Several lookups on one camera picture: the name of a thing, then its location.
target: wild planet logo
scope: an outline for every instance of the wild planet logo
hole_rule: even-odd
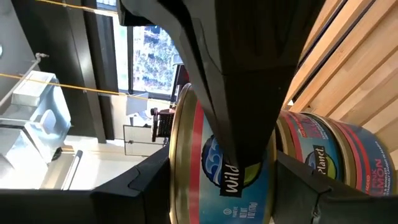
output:
[[[313,152],[307,156],[305,163],[321,174],[325,174],[333,179],[336,178],[336,165],[333,159],[325,152],[324,146],[313,145]]]
[[[255,164],[239,170],[223,160],[223,154],[214,136],[210,136],[203,146],[201,166],[207,178],[220,188],[220,195],[241,197],[242,190],[250,186],[259,177],[262,164]]]

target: wire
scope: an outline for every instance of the wire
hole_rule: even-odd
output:
[[[36,0],[38,2],[46,2],[49,4],[56,4],[59,6],[64,6],[64,7],[70,7],[70,8],[74,8],[74,9],[82,9],[84,11],[88,11],[88,12],[93,12],[95,14],[100,14],[100,15],[104,15],[104,16],[117,16],[118,13],[112,10],[105,10],[105,9],[94,9],[91,7],[86,7],[86,6],[77,6],[77,5],[73,5],[73,4],[67,4],[67,3],[62,3],[62,2],[56,2],[56,1],[51,1],[51,0]]]
[[[115,95],[115,96],[126,96],[126,97],[129,97],[129,98],[135,98],[135,99],[147,100],[147,101],[154,101],[154,102],[158,102],[158,103],[163,103],[163,104],[175,106],[175,104],[173,104],[173,103],[166,103],[166,102],[160,101],[160,100],[149,99],[149,98],[145,98],[145,97],[141,97],[141,96],[129,95],[129,94],[126,94],[126,93],[119,93],[119,92],[116,92],[116,91],[97,90],[97,89],[94,89],[94,88],[87,88],[87,87],[81,87],[81,86],[75,86],[75,85],[67,85],[67,84],[61,84],[61,83],[46,82],[46,81],[42,81],[42,80],[35,80],[35,79],[31,79],[31,78],[23,78],[23,77],[20,77],[18,75],[8,75],[8,74],[3,74],[3,73],[0,73],[0,77],[24,79],[24,80],[27,80],[27,81],[30,81],[30,82],[43,83],[43,84],[46,84],[46,85],[59,86],[59,87],[64,87],[64,88],[72,88],[72,89],[83,90],[83,91],[92,91],[92,92],[96,92],[96,93],[105,93],[105,94]]]

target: blue label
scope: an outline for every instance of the blue label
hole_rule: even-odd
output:
[[[307,115],[281,111],[294,142],[296,159],[336,180],[343,180],[340,148],[320,121]]]
[[[226,163],[206,118],[201,132],[200,159],[200,223],[263,224],[269,197],[268,163],[245,170]]]
[[[392,195],[394,165],[387,150],[368,130],[336,122],[348,140],[356,164],[356,188],[369,195]]]

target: can label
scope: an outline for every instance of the can label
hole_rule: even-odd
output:
[[[304,114],[281,111],[292,135],[296,159],[336,180],[343,180],[339,147],[322,123]]]
[[[393,194],[394,165],[375,135],[362,127],[333,122],[351,146],[356,166],[356,188],[374,196]]]
[[[197,104],[193,124],[190,223],[264,223],[270,187],[266,161],[245,170],[223,160],[203,110]]]

